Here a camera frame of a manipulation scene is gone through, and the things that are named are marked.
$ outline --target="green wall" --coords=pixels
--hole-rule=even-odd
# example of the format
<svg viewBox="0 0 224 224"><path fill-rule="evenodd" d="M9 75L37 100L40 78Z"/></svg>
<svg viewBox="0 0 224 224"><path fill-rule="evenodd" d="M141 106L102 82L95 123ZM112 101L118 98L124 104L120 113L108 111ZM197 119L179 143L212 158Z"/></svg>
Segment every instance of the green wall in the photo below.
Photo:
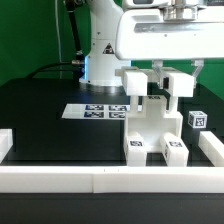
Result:
<svg viewBox="0 0 224 224"><path fill-rule="evenodd" d="M63 61L70 61L74 58L75 49L63 0L58 0L58 7L62 58ZM0 8L0 85L59 61L54 0L7 0L1 1ZM76 18L81 44L87 54L91 35L88 7L79 8ZM188 73L193 70L190 61L169 61L164 64ZM151 68L151 62L133 62L133 65ZM59 78L59 73L44 75ZM64 73L63 77L69 78L69 75ZM205 61L198 81L224 99L224 60Z"/></svg>

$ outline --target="black cable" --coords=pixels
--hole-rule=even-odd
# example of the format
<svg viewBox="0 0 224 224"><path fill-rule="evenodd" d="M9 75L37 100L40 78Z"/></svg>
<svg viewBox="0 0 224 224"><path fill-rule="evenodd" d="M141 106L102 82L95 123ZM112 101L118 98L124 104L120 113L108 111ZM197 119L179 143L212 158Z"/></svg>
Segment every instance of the black cable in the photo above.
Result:
<svg viewBox="0 0 224 224"><path fill-rule="evenodd" d="M76 60L84 60L84 55L82 52L82 47L80 43L80 38L79 38L79 32L78 32L78 27L77 27L77 22L75 18L75 10L77 7L80 7L83 5L82 0L74 1L74 0L65 0L65 6L69 15L69 20L72 28L72 35L73 35L73 40L76 48Z"/></svg>
<svg viewBox="0 0 224 224"><path fill-rule="evenodd" d="M42 70L45 70L46 68L52 68L52 67L57 67L61 65L72 65L71 62L59 62L59 63L53 63L49 65L45 65L43 67L38 68L34 72L30 73L29 75L26 76L27 79L32 79L38 72L41 72Z"/></svg>
<svg viewBox="0 0 224 224"><path fill-rule="evenodd" d="M75 15L74 15L74 12L68 12L68 14L69 14L70 22L71 22L72 34L73 34L73 39L75 42L76 52L80 52L82 51L82 48L81 48L80 39L78 35L78 27L77 27Z"/></svg>

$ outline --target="sticker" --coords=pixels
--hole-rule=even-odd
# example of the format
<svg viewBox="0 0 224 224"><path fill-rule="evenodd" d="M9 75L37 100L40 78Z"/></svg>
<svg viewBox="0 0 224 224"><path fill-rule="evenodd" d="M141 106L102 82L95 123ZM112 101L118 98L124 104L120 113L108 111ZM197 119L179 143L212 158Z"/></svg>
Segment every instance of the sticker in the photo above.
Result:
<svg viewBox="0 0 224 224"><path fill-rule="evenodd" d="M124 112L110 112L109 113L110 118L125 118Z"/></svg>
<svg viewBox="0 0 224 224"><path fill-rule="evenodd" d="M196 118L196 127L203 127L205 125L205 118Z"/></svg>
<svg viewBox="0 0 224 224"><path fill-rule="evenodd" d="M87 117L87 118L103 118L104 113L103 112L85 112L84 117Z"/></svg>
<svg viewBox="0 0 224 224"><path fill-rule="evenodd" d="M150 100L160 100L159 96L149 96Z"/></svg>
<svg viewBox="0 0 224 224"><path fill-rule="evenodd" d="M104 49L103 54L114 54L114 50L110 43Z"/></svg>
<svg viewBox="0 0 224 224"><path fill-rule="evenodd" d="M127 111L127 107L126 106L109 106L109 110L110 111Z"/></svg>
<svg viewBox="0 0 224 224"><path fill-rule="evenodd" d="M142 142L139 141L130 141L131 146L142 146Z"/></svg>
<svg viewBox="0 0 224 224"><path fill-rule="evenodd" d="M104 110L103 105L86 105L86 110Z"/></svg>
<svg viewBox="0 0 224 224"><path fill-rule="evenodd" d="M180 142L170 142L172 147L183 147Z"/></svg>

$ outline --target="black table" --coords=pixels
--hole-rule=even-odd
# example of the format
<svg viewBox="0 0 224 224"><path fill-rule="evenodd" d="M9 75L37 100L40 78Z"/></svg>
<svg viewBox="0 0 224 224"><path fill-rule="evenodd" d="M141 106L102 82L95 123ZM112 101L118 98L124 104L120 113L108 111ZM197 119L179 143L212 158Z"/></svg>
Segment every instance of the black table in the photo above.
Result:
<svg viewBox="0 0 224 224"><path fill-rule="evenodd" d="M149 85L149 94L168 94ZM61 119L67 103L128 104L90 93L71 80L15 79L0 88L0 128L12 128L14 146L1 165L122 166L123 121ZM224 141L224 102L202 85L180 98L188 166L212 166L198 148L201 130L187 124L190 110L208 114L207 128ZM160 154L147 166L163 165ZM223 194L0 194L1 223L223 223Z"/></svg>

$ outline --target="white cube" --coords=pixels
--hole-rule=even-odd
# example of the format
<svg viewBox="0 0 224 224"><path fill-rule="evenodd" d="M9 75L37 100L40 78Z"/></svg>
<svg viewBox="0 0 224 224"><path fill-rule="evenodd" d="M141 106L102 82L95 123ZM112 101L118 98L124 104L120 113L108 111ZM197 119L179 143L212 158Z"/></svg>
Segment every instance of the white cube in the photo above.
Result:
<svg viewBox="0 0 224 224"><path fill-rule="evenodd" d="M127 139L126 161L127 166L146 166L147 152L141 137Z"/></svg>
<svg viewBox="0 0 224 224"><path fill-rule="evenodd" d="M180 138L172 133L166 133L160 141L167 166L187 166L189 151Z"/></svg>
<svg viewBox="0 0 224 224"><path fill-rule="evenodd" d="M171 96L193 97L195 78L178 70L165 71L169 78L169 88L165 89Z"/></svg>
<svg viewBox="0 0 224 224"><path fill-rule="evenodd" d="M148 77L140 70L124 72L123 86L127 96L147 96Z"/></svg>
<svg viewBox="0 0 224 224"><path fill-rule="evenodd" d="M190 111L188 115L188 124L192 128L206 128L207 114L202 111Z"/></svg>

